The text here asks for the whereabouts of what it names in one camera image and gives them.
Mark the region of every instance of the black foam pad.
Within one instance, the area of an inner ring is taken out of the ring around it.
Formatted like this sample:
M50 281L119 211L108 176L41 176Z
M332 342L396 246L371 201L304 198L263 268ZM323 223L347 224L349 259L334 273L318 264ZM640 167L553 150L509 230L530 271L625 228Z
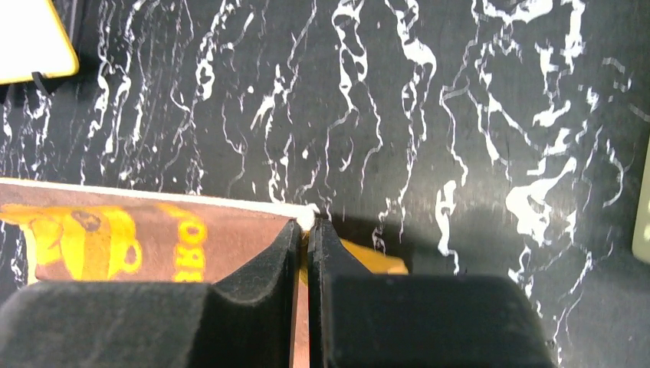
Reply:
M322 324L326 366L554 367L505 278L326 276Z

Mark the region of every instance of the yellow edge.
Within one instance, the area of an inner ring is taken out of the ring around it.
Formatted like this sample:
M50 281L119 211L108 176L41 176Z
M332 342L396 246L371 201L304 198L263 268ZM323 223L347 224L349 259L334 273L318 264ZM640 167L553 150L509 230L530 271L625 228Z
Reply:
M52 17L54 18L54 21L56 22L57 29L59 31L60 36L65 40L65 44L68 50L68 53L72 57L73 60L73 67L69 71L59 71L59 72L54 72L54 73L46 73L45 77L46 78L59 78L59 77L68 77L71 75L75 75L79 71L79 59L77 58L77 53L74 52L74 48L72 47L72 44L70 43L70 39L67 37L67 32L65 31L65 27L63 26L63 23L61 22L61 19L59 18L57 14L57 9L54 7L54 3L52 0L43 0L45 4L48 5L50 8L50 13L52 14ZM34 78L31 77L31 74L29 75L23 75L20 77L16 77L13 79L6 79L6 80L0 80L0 84L12 84L12 83L21 83L21 82L29 82L34 80Z

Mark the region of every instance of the yellow cartoon illustration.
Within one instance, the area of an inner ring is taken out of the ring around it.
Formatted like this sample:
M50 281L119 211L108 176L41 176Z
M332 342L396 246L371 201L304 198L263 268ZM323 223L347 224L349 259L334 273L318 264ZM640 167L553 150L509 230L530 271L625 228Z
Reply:
M20 226L30 265L63 261L74 280L107 281L120 271L138 272L142 265L136 224L119 206L2 205L0 220Z

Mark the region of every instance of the countertop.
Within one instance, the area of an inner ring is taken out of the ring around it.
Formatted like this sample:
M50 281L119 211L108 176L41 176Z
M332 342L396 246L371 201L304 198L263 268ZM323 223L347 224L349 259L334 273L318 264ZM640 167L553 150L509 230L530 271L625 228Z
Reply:
M80 73L0 107L3 176L314 203L414 273L511 278L559 366L650 361L650 3L85 6ZM25 247L0 234L6 298Z

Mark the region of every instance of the yellow printed logo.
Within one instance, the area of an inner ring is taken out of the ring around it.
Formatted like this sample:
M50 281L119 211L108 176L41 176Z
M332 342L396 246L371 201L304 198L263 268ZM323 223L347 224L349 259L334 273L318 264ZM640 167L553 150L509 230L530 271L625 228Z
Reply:
M63 261L74 280L111 280L142 266L136 224L118 206L3 205L0 220L20 226L38 265Z
M159 204L158 208L179 221L179 242L175 246L174 281L203 281L205 273L205 252L203 243L208 238L205 223L191 212L174 205Z

